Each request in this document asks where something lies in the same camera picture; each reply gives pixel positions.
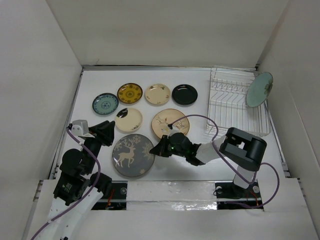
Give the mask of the light green floral plate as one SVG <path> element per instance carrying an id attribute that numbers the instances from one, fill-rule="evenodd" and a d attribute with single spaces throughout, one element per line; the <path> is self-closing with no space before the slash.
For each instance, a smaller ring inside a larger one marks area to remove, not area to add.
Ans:
<path id="1" fill-rule="evenodd" d="M 246 94 L 246 105 L 255 108 L 264 103 L 273 88 L 273 76 L 262 72 L 250 84 Z"/>

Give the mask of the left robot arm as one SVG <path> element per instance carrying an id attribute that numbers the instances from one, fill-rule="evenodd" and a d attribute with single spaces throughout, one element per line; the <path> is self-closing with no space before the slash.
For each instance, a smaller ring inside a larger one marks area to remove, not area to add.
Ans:
<path id="1" fill-rule="evenodd" d="M 112 179 L 102 173 L 98 155 L 102 147 L 112 145 L 115 122 L 106 120 L 89 126 L 86 120 L 75 120 L 66 133 L 81 149 L 69 149 L 62 156 L 48 226 L 41 240 L 74 240 L 92 207 L 112 191 Z"/>

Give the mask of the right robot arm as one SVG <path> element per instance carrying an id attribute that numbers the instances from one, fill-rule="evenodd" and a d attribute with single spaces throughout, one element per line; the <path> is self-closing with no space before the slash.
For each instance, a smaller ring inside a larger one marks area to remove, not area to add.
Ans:
<path id="1" fill-rule="evenodd" d="M 255 181 L 266 148 L 267 143 L 262 138 L 231 127 L 224 136 L 199 144 L 192 143 L 183 133 L 172 130 L 169 135 L 163 135 L 149 153 L 164 158 L 180 156 L 193 166 L 203 166 L 216 159 L 228 158 L 237 164 L 236 169 L 229 165 L 235 172 L 231 191 L 235 196 L 242 197 Z"/>

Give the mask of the beige bird branch plate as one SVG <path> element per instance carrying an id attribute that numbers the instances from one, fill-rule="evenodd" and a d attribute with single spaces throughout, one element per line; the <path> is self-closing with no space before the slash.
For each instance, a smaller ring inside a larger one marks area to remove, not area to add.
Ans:
<path id="1" fill-rule="evenodd" d="M 181 111 L 173 108 L 167 108 L 158 112 L 151 121 L 151 127 L 154 134 L 160 139 L 163 135 L 168 135 L 171 130 L 168 125 L 174 122 L 174 128 L 186 135 L 190 130 L 189 120 L 187 118 L 178 120 L 184 116 L 185 115 Z"/>

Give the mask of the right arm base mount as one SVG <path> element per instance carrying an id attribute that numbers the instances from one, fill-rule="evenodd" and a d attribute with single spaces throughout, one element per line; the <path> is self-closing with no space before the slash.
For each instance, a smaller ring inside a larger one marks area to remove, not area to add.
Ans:
<path id="1" fill-rule="evenodd" d="M 238 200 L 248 199 L 250 197 L 261 198 L 257 182 L 249 185 L 247 189 L 241 188 L 232 182 L 216 182 L 214 194 L 218 199 Z"/>

